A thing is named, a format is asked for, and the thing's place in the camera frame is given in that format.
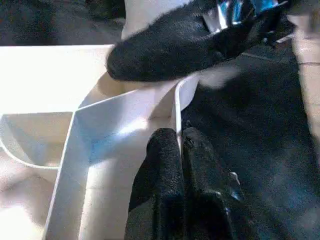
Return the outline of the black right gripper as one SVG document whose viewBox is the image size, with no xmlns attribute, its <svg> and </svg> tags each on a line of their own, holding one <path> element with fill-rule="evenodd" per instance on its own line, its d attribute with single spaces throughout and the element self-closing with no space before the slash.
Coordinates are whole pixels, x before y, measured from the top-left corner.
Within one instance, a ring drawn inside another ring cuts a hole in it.
<svg viewBox="0 0 320 240">
<path fill-rule="evenodd" d="M 291 0 L 217 0 L 202 15 L 208 30 L 209 50 L 229 60 L 249 48 L 274 47 L 284 13 Z"/>
</svg>

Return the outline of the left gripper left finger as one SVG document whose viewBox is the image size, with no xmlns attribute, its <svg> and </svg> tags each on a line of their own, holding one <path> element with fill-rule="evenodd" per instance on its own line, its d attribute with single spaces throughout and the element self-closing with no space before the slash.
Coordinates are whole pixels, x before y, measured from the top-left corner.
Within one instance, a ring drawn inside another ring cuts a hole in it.
<svg viewBox="0 0 320 240">
<path fill-rule="evenodd" d="M 181 240 L 184 237 L 185 189 L 176 132 L 159 128 L 132 185 L 124 238 Z"/>
</svg>

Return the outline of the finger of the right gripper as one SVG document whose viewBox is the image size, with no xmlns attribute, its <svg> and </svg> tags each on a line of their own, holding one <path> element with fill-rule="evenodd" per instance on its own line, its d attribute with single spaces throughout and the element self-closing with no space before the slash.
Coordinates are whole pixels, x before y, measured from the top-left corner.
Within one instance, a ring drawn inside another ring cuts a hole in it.
<svg viewBox="0 0 320 240">
<path fill-rule="evenodd" d="M 193 0 L 162 14 L 146 29 L 118 43 L 107 58 L 115 80 L 168 81 L 212 67 L 224 59 L 203 15 L 214 0 Z"/>
</svg>

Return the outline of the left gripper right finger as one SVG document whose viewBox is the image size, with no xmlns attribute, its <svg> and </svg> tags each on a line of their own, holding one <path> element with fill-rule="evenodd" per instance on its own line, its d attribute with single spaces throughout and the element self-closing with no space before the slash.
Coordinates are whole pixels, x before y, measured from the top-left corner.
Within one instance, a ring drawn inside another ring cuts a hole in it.
<svg viewBox="0 0 320 240">
<path fill-rule="evenodd" d="M 256 230 L 238 176 L 195 127 L 182 133 L 186 229 L 191 240 L 254 240 Z"/>
</svg>

